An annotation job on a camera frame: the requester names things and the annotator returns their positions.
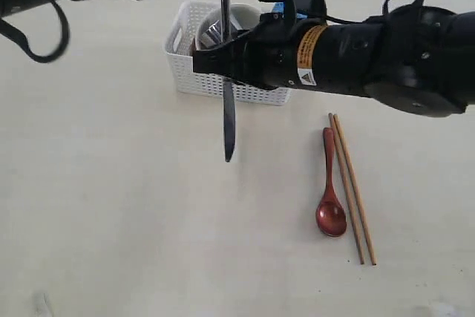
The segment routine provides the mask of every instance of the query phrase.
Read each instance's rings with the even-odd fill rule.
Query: table
[[[226,164],[222,102],[177,93],[161,49],[182,1],[65,1],[71,47],[52,65],[0,41],[0,316],[32,316],[37,290],[56,317],[472,316],[475,112],[436,120],[303,91],[238,103]],[[356,20],[382,2],[327,0]],[[49,7],[11,21],[34,50],[56,43]],[[351,229],[315,228],[329,111],[377,267],[358,264]]]

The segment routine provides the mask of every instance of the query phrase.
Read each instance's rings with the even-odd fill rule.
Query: chopstick
[[[333,136],[335,138],[336,157],[338,158],[338,164],[340,165],[341,179],[343,180],[344,193],[347,196],[348,209],[350,210],[351,225],[353,226],[353,233],[355,234],[356,247],[358,248],[359,262],[364,264],[363,246],[361,244],[361,230],[356,223],[357,211],[355,207],[355,201],[353,200],[352,190],[350,188],[350,180],[348,178],[348,172],[346,170],[345,159],[343,149],[341,148],[340,135],[335,124],[335,118],[333,114],[328,114],[330,118],[330,125],[333,129]]]
[[[361,199],[359,187],[356,182],[355,170],[353,168],[353,164],[351,163],[350,153],[348,152],[347,141],[344,138],[343,129],[340,125],[340,120],[338,119],[338,115],[334,114],[332,117],[333,117],[333,120],[335,121],[336,133],[338,137],[340,138],[341,146],[343,147],[345,160],[347,161],[348,171],[350,172],[351,183],[353,185],[353,191],[355,192],[356,205],[359,210],[361,224],[363,226],[364,237],[366,238],[366,244],[368,245],[368,251],[370,252],[371,264],[376,265],[376,255],[374,253],[370,229],[368,228],[366,213],[364,212],[364,207],[363,207],[363,200]]]

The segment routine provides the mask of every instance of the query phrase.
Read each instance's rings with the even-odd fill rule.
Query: white basket
[[[193,58],[189,55],[194,35],[205,17],[218,3],[208,1],[187,1],[180,7],[168,36],[164,50],[173,72],[177,90],[185,93],[211,97],[223,96],[223,82],[220,76],[193,72]],[[235,99],[270,105],[284,105],[290,98],[290,89],[279,88],[263,91],[249,85],[234,85]]]

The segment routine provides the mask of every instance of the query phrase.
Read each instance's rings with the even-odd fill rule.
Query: white cup
[[[260,17],[261,12],[256,7],[252,7],[251,5],[247,4],[231,5],[231,16],[229,17],[229,19],[231,21],[231,28],[233,30],[250,30],[254,28],[257,24],[259,24]],[[206,46],[201,43],[202,35],[206,33],[213,24],[220,21],[221,9],[218,8],[212,10],[201,22],[201,25],[198,27],[194,36],[194,45],[197,50],[204,50],[206,48]],[[205,42],[211,44],[214,41],[213,39],[206,39]]]

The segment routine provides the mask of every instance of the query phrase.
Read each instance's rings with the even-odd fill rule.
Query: red spoon
[[[335,154],[335,141],[333,130],[324,129],[325,158],[327,159],[327,185],[320,204],[318,204],[315,218],[318,228],[330,237],[342,236],[347,230],[347,216],[344,213],[335,189],[333,188],[333,155]]]

